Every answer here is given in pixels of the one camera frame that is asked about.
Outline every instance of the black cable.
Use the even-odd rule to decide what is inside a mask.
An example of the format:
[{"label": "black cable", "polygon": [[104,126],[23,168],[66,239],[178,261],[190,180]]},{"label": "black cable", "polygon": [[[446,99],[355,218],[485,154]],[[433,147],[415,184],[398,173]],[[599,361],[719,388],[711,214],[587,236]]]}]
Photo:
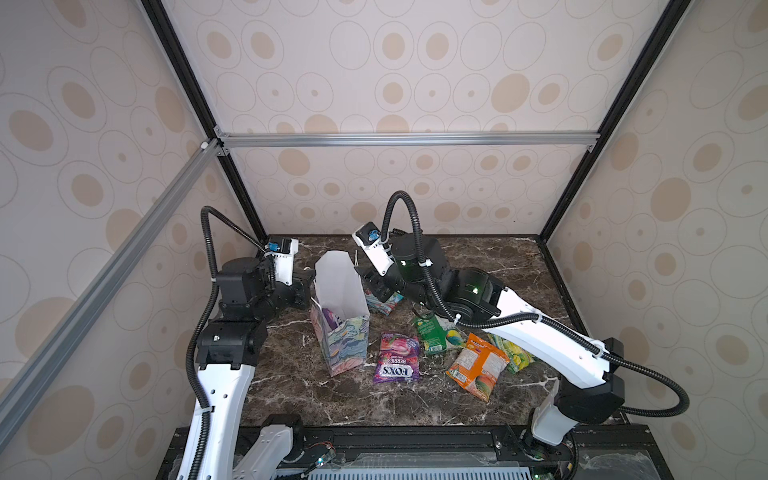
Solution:
[{"label": "black cable", "polygon": [[576,445],[573,430],[568,432],[568,436],[571,437],[571,444],[573,444],[574,448],[571,450],[571,471],[564,480],[573,480],[576,476],[576,471],[578,470],[578,445]]},{"label": "black cable", "polygon": [[[406,207],[408,207],[408,214],[411,217],[411,225],[413,227],[413,242],[416,248],[416,258],[419,261],[419,265],[422,266],[422,271],[424,272],[424,281],[427,286],[428,294],[437,306],[435,310],[440,316],[449,320],[454,319],[456,324],[460,326],[480,329],[494,328],[497,326],[508,325],[509,323],[523,322],[525,320],[540,320],[545,325],[556,329],[558,332],[562,333],[569,339],[584,347],[587,351],[595,355],[601,354],[601,358],[606,359],[608,362],[613,363],[614,365],[623,366],[625,369],[634,370],[635,372],[645,375],[648,378],[652,378],[677,394],[677,405],[669,409],[647,410],[621,406],[618,409],[619,412],[644,417],[671,417],[679,415],[688,410],[688,407],[690,406],[690,399],[688,398],[688,394],[685,392],[685,389],[679,386],[675,381],[665,375],[660,374],[659,372],[655,372],[642,365],[630,362],[629,360],[623,359],[620,356],[616,356],[608,351],[603,352],[600,348],[593,345],[583,336],[579,335],[572,329],[569,329],[557,320],[549,318],[548,316],[528,312],[514,313],[512,315],[499,317],[497,319],[490,319],[489,321],[483,323],[472,323],[463,321],[460,316],[451,314],[451,312],[448,310],[448,306],[445,305],[445,301],[442,299],[442,296],[438,293],[437,288],[435,287],[435,282],[432,279],[432,272],[430,271],[429,267],[425,265],[426,256],[424,254],[424,246],[422,245],[422,228],[419,222],[419,212],[416,211],[416,205],[413,203],[413,199],[410,195],[408,195],[408,193],[402,190],[398,190],[389,198],[389,202],[387,203],[386,210],[384,212],[382,232],[389,231],[389,221],[392,217],[392,211],[395,208],[397,200],[402,200],[406,204]],[[389,236],[387,236],[386,241],[383,242],[382,245],[384,246],[385,250],[389,250]]]},{"label": "black cable", "polygon": [[[192,464],[190,465],[190,472],[187,476],[187,480],[197,480],[197,476],[200,474],[200,467],[203,464],[203,457],[205,456],[205,448],[208,445],[208,435],[210,434],[210,402],[208,401],[208,395],[205,392],[200,379],[197,378],[197,370],[194,367],[194,351],[197,346],[197,338],[203,332],[205,324],[210,318],[211,312],[214,311],[216,306],[216,300],[219,298],[219,285],[216,283],[216,275],[219,272],[216,263],[216,251],[214,250],[214,238],[210,232],[210,219],[208,215],[211,214],[214,217],[221,220],[232,230],[238,232],[240,235],[250,241],[253,245],[259,249],[262,254],[266,255],[266,249],[263,245],[258,243],[251,235],[245,230],[238,227],[232,220],[225,217],[220,211],[215,208],[206,205],[200,210],[200,224],[203,227],[203,238],[205,239],[205,252],[208,255],[208,268],[210,269],[210,278],[213,280],[213,286],[210,289],[210,297],[208,298],[208,304],[205,306],[203,315],[197,322],[194,330],[192,331],[192,337],[190,338],[189,345],[187,345],[187,355],[184,357],[184,366],[187,371],[187,380],[192,387],[197,402],[200,403],[200,408],[203,410],[200,415],[200,438],[197,440],[197,447],[195,448],[194,457],[192,458]],[[274,260],[270,263],[270,275],[271,281],[274,283]]]},{"label": "black cable", "polygon": [[[497,319],[491,319],[488,322],[483,322],[483,323],[467,323],[467,322],[462,322],[461,320],[457,320],[456,324],[461,326],[467,326],[470,328],[488,329],[488,328],[494,328],[497,326],[508,325],[510,323],[523,322],[525,320],[539,320],[539,318],[541,318],[541,322],[543,324],[550,326],[553,329],[557,330],[558,332],[562,333],[563,335],[567,336],[569,339],[573,340],[574,342],[578,343],[580,346],[584,347],[584,349],[586,349],[588,352],[591,352],[595,355],[601,352],[600,348],[598,348],[593,343],[589,342],[583,336],[574,332],[572,329],[568,328],[567,326],[563,325],[557,320],[553,320],[549,318],[548,316],[540,317],[537,313],[515,313],[514,315],[503,316]],[[677,405],[675,405],[674,407],[670,407],[669,409],[647,410],[647,409],[636,409],[633,407],[621,406],[618,409],[619,412],[629,413],[631,415],[638,415],[643,417],[660,418],[660,417],[673,417],[688,410],[688,407],[690,406],[690,399],[688,398],[688,394],[685,392],[685,389],[683,389],[683,387],[679,386],[675,381],[673,381],[669,377],[662,375],[659,372],[655,372],[651,369],[648,369],[642,365],[638,365],[634,362],[630,362],[629,360],[621,358],[620,356],[614,355],[613,353],[610,353],[610,352],[603,352],[601,358],[606,359],[608,362],[613,363],[614,365],[623,366],[626,369],[634,370],[635,372],[638,372],[642,375],[645,375],[646,377],[656,380],[657,382],[665,385],[670,390],[675,392],[678,398]]]},{"label": "black cable", "polygon": [[[422,244],[423,237],[421,222],[419,221],[419,212],[416,211],[416,205],[413,203],[413,199],[410,195],[408,195],[407,192],[403,190],[397,190],[389,198],[389,202],[387,203],[386,210],[384,212],[382,232],[389,231],[389,220],[392,217],[392,211],[395,208],[395,204],[397,204],[397,200],[402,200],[403,203],[406,204],[406,207],[408,207],[408,215],[411,217],[411,227],[413,229],[413,243],[415,244],[416,248],[416,259],[422,268],[422,272],[424,274],[424,282],[427,286],[427,292],[432,298],[432,301],[437,306],[436,310],[440,316],[446,319],[454,319],[455,315],[453,315],[450,310],[448,310],[448,306],[445,305],[445,301],[438,293],[437,287],[435,287],[435,281],[432,278],[432,271],[429,269],[429,266],[426,265],[426,255],[424,254],[424,245]],[[382,245],[384,246],[385,250],[389,250],[389,235],[387,235],[386,241],[383,242]]]}]

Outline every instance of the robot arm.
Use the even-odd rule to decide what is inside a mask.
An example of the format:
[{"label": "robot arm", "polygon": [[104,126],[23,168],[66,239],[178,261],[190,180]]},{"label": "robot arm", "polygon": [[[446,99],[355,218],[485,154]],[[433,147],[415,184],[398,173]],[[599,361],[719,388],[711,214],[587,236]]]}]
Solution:
[{"label": "robot arm", "polygon": [[[246,237],[261,255],[230,260],[218,270],[209,214]],[[240,414],[266,340],[266,325],[286,308],[309,308],[314,270],[293,271],[297,239],[270,237],[262,246],[212,207],[203,208],[201,220],[214,287],[196,329],[199,334],[193,335],[187,351],[187,377],[197,402],[176,478],[268,480],[285,458],[302,455],[301,421],[298,415],[271,415],[233,471]],[[220,313],[208,322],[219,292]],[[198,370],[192,362],[195,347]]]},{"label": "robot arm", "polygon": [[[387,231],[398,200],[408,207],[412,233]],[[480,269],[453,270],[437,239],[422,235],[419,216],[406,192],[395,192],[389,199],[381,230],[368,222],[353,239],[371,260],[372,268],[363,279],[381,301],[398,292],[460,326],[480,328],[518,344],[563,375],[534,411],[527,432],[529,446],[536,442],[559,445],[578,423],[603,422],[617,409],[648,416],[679,415],[687,409],[685,391],[666,376],[624,360],[618,340],[591,339],[569,329]],[[670,387],[680,402],[654,411],[623,407],[624,381],[614,374],[618,366]]]}]

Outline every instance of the beige circle pattern wallpaper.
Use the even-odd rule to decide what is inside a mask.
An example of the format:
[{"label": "beige circle pattern wallpaper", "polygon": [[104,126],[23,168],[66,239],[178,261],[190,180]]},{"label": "beige circle pattern wallpaper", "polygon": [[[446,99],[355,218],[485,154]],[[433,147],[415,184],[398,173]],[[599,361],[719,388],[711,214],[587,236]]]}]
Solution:
[{"label": "beige circle pattern wallpaper", "polygon": [[594,128],[666,2],[165,5],[223,130],[311,133]]},{"label": "beige circle pattern wallpaper", "polygon": [[[596,130],[666,2],[165,5],[224,131],[318,133]],[[380,222],[389,195],[403,189],[428,233],[537,234],[584,152],[334,147],[235,156],[270,232],[352,233],[363,220]]]},{"label": "beige circle pattern wallpaper", "polygon": [[680,480],[768,477],[767,127],[768,2],[698,2],[549,243],[592,335],[690,393],[636,419]]},{"label": "beige circle pattern wallpaper", "polygon": [[[406,190],[422,228],[440,234],[538,233],[584,145],[235,149],[259,218],[274,233],[348,234],[381,224]],[[411,230],[398,204],[394,227]]]},{"label": "beige circle pattern wallpaper", "polygon": [[[6,3],[0,394],[203,139],[135,3]],[[210,292],[204,204],[247,225],[211,164],[0,455],[0,478],[156,475],[191,417],[182,358]],[[251,253],[213,227],[220,260]]]}]

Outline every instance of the marble tabletop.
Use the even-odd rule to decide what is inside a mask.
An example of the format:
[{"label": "marble tabletop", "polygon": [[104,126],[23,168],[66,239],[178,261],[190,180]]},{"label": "marble tabletop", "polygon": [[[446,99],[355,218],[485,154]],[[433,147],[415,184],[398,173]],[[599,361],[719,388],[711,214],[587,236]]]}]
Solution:
[{"label": "marble tabletop", "polygon": [[[549,316],[569,324],[554,281],[533,240],[509,237],[439,237],[454,268],[476,266],[514,289]],[[328,250],[355,260],[350,237],[300,237],[296,268],[314,266]],[[358,252],[360,265],[367,258]],[[458,355],[420,358],[419,382],[372,383],[382,332],[415,336],[411,304],[403,300],[389,316],[372,312],[367,360],[330,377],[308,312],[289,310],[267,328],[241,425],[260,425],[272,413],[298,413],[305,425],[523,425],[548,394],[557,372],[544,362],[516,374],[504,371],[485,403],[462,389],[445,371]],[[483,339],[487,334],[475,332]]]}]

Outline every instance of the snack bag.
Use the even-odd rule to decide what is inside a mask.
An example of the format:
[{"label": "snack bag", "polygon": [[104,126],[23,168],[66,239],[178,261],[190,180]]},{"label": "snack bag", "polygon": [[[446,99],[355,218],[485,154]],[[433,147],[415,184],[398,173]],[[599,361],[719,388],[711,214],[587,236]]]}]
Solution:
[{"label": "snack bag", "polygon": [[419,333],[419,340],[422,341],[424,353],[435,355],[447,350],[445,330],[442,329],[440,322],[434,315],[429,318],[413,317],[413,326]]},{"label": "snack bag", "polygon": [[419,342],[399,333],[382,333],[374,383],[419,380]]},{"label": "snack bag", "polygon": [[507,370],[510,372],[517,373],[535,362],[533,356],[530,353],[526,352],[520,348],[520,346],[510,342],[509,340],[501,338],[498,335],[494,335],[493,333],[489,333],[488,337],[494,346],[501,349],[509,357],[509,365],[507,365]]},{"label": "snack bag", "polygon": [[455,328],[454,323],[449,322],[441,316],[437,317],[437,321],[440,323],[442,329],[445,330],[445,341],[448,350],[463,349],[467,346],[467,342],[464,340],[464,334]]},{"label": "snack bag", "polygon": [[467,348],[459,353],[445,373],[464,390],[487,402],[498,376],[508,363],[509,358],[504,352],[470,333]]},{"label": "snack bag", "polygon": [[376,310],[377,312],[381,312],[387,316],[390,313],[392,313],[392,309],[394,309],[395,306],[397,306],[397,304],[400,303],[400,300],[403,299],[402,295],[395,292],[392,294],[389,300],[382,302],[381,300],[373,296],[373,293],[371,293],[371,290],[366,288],[363,290],[363,292],[366,295],[366,303],[368,303],[368,307]]},{"label": "snack bag", "polygon": [[429,318],[415,316],[412,321],[427,355],[443,353],[465,346],[461,332],[454,328],[448,320],[435,316],[434,313]]}]

